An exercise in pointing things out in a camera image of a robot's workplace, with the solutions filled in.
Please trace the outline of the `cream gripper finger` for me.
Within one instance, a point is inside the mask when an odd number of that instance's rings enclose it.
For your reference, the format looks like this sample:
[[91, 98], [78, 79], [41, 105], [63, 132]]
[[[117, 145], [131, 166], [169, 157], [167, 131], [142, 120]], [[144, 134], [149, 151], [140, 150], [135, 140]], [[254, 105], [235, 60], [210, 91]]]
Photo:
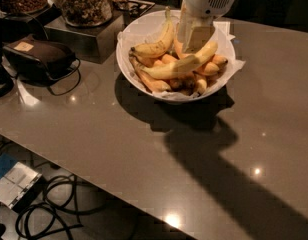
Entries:
[[196, 53], [210, 40], [214, 31], [215, 27], [211, 17], [188, 17], [185, 24], [183, 51], [185, 53]]
[[177, 30], [177, 39], [181, 43], [186, 42], [186, 25], [187, 25], [187, 7], [186, 7], [186, 1], [183, 0], [180, 9], [180, 19]]

